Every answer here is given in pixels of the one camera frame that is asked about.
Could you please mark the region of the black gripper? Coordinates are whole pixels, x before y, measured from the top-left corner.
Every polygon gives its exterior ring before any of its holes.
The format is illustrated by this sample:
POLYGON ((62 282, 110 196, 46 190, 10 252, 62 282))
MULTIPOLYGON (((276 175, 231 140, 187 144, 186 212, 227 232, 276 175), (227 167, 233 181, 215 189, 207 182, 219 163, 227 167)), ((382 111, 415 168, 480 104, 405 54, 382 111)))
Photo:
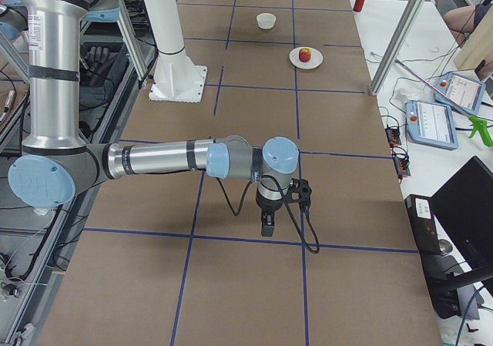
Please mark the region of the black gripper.
POLYGON ((272 237, 275 229, 275 213, 283 206, 282 200, 269 200, 256 195, 257 206, 261 209, 261 236, 272 237))

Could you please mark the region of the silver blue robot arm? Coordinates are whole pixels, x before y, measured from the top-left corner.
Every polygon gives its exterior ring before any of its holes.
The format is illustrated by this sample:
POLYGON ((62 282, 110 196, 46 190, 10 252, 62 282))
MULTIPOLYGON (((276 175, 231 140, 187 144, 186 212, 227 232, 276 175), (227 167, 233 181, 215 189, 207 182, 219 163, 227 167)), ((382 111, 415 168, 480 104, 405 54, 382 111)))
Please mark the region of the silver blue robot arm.
POLYGON ((287 205, 299 151, 284 137, 251 146, 239 136, 147 146, 89 144, 79 135, 80 24, 119 17, 119 0, 20 0, 27 9, 31 126, 8 171, 24 203, 53 208, 90 187, 125 175, 203 170, 217 179, 257 184, 261 233, 287 205))

